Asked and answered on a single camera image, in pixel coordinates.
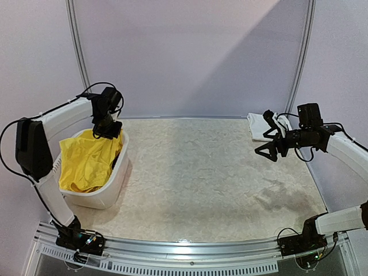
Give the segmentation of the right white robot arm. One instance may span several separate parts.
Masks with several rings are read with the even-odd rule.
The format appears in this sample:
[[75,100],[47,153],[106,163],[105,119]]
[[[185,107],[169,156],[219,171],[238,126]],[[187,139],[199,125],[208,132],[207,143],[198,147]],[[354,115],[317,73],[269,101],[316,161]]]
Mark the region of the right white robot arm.
[[[298,106],[296,117],[298,128],[287,130],[278,122],[278,115],[265,111],[263,119],[270,128],[263,135],[270,141],[256,148],[255,153],[276,162],[290,149],[309,148],[334,157],[362,180],[367,180],[367,147],[353,139],[341,123],[324,122],[317,103]],[[356,229],[367,229],[367,202],[307,219],[297,245],[309,251],[319,242],[320,236]]]

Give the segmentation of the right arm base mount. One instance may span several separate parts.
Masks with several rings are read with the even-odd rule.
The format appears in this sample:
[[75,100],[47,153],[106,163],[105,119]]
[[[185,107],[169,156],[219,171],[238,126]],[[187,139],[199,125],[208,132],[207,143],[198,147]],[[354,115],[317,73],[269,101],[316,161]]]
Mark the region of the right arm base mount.
[[297,255],[312,250],[327,250],[327,238],[314,232],[298,233],[291,227],[283,228],[277,235],[277,244],[282,256]]

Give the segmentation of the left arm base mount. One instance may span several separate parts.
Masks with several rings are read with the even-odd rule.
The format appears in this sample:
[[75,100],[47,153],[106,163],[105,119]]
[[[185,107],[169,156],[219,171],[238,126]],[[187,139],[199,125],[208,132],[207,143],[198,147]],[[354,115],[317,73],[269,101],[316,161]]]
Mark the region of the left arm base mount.
[[55,227],[58,232],[57,246],[84,254],[102,256],[106,239],[99,232],[58,224]]

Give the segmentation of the white t-shirt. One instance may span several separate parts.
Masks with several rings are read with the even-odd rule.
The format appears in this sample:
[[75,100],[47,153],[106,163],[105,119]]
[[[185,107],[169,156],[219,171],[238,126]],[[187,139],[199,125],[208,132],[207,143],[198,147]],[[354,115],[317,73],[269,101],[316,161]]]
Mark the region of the white t-shirt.
[[[281,128],[281,132],[284,135],[286,131],[292,130],[290,121],[285,115],[279,115],[276,113],[273,115],[273,119],[277,120],[278,127]],[[247,115],[248,126],[253,141],[272,141],[268,137],[264,137],[264,133],[271,129],[271,126],[263,118],[262,114],[248,113]]]

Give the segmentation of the yellow garment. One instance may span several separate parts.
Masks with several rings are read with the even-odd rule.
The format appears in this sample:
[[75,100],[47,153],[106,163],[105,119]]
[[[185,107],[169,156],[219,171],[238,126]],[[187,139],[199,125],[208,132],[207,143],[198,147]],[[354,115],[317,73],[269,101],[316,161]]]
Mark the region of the yellow garment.
[[92,193],[103,187],[112,174],[123,147],[122,132],[117,138],[107,139],[86,129],[77,137],[60,141],[59,145],[59,187],[77,193]]

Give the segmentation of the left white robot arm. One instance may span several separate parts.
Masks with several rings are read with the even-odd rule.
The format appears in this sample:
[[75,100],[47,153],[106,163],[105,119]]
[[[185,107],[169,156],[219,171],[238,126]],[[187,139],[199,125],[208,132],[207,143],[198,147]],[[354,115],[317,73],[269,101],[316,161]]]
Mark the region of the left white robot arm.
[[29,178],[55,224],[69,227],[75,219],[67,206],[53,175],[56,156],[51,143],[60,133],[91,119],[94,141],[114,141],[120,138],[122,123],[117,115],[124,106],[122,93],[111,83],[99,94],[87,90],[67,102],[33,117],[16,122],[16,162],[23,176]]

